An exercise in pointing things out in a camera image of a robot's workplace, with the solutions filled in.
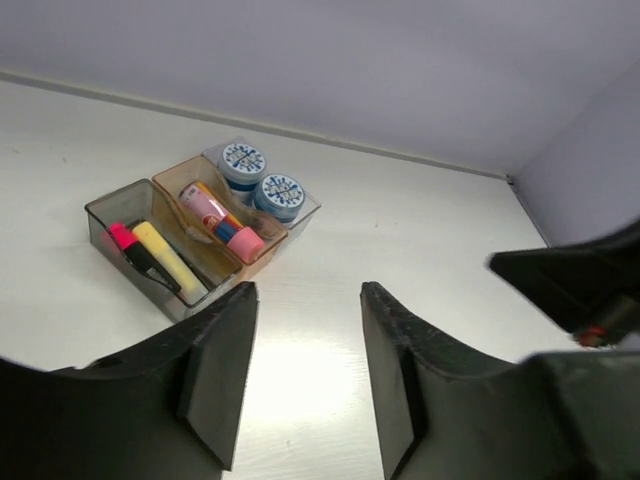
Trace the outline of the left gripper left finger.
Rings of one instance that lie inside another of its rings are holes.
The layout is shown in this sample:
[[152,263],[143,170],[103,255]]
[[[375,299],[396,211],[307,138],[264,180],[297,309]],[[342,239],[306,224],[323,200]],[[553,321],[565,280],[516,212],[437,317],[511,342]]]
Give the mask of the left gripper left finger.
[[259,299],[242,282],[89,366],[1,364],[5,479],[218,479],[233,467]]

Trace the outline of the pink cap black highlighter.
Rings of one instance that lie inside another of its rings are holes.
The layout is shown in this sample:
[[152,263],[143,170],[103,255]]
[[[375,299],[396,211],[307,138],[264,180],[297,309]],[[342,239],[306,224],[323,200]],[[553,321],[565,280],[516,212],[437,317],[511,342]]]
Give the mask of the pink cap black highlighter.
[[126,225],[114,223],[108,231],[123,256],[139,273],[163,285],[174,294],[180,292],[179,283]]

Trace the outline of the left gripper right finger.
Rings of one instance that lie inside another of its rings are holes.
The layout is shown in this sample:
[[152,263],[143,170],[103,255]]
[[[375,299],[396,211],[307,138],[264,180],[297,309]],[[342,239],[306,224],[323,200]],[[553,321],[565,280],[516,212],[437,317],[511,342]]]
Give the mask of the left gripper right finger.
[[636,352],[509,363],[424,321],[376,282],[360,299],[386,478],[638,477]]

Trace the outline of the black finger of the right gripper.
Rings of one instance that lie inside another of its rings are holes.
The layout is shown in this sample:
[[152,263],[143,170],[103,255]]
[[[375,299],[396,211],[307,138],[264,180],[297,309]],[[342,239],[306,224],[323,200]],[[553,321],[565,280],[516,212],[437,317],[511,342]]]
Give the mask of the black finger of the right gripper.
[[488,268],[587,348],[639,331],[639,221],[595,240],[493,254]]

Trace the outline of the blue white slime jar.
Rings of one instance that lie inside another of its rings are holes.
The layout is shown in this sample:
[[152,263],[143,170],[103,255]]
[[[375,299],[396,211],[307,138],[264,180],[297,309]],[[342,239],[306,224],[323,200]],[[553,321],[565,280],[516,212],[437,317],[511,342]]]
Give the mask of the blue white slime jar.
[[223,148],[218,169],[232,190],[252,192],[266,174],[267,159],[252,145],[231,143]]

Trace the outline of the yellow pastel highlighter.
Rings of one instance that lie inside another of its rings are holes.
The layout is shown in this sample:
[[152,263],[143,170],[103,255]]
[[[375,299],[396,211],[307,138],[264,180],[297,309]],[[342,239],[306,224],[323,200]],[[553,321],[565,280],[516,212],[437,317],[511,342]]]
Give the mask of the yellow pastel highlighter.
[[206,292],[200,280],[151,223],[139,223],[133,228],[133,234],[180,285],[186,301],[193,303],[197,293]]

